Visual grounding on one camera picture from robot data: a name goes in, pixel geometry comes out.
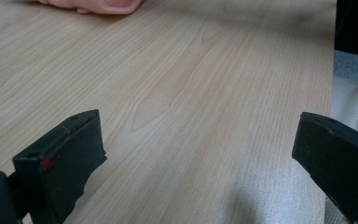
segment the table surface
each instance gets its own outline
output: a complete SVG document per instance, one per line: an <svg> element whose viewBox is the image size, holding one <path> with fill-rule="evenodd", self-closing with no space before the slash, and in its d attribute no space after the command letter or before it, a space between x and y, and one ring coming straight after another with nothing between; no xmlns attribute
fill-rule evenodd
<svg viewBox="0 0 358 224"><path fill-rule="evenodd" d="M66 223L323 223L291 151L302 111L329 114L335 8L147 0L98 16L0 0L0 170L97 108L108 160Z"/></svg>

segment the black fabric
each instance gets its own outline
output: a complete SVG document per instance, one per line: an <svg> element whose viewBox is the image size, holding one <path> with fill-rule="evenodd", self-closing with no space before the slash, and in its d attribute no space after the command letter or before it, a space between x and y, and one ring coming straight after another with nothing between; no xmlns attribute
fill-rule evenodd
<svg viewBox="0 0 358 224"><path fill-rule="evenodd" d="M358 54L358 0L337 0L335 49Z"/></svg>

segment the white cloth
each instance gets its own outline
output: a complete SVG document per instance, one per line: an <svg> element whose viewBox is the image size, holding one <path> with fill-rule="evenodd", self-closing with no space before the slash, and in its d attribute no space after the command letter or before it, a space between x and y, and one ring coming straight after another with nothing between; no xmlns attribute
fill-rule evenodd
<svg viewBox="0 0 358 224"><path fill-rule="evenodd" d="M331 117L358 131L358 82L333 77Z"/></svg>

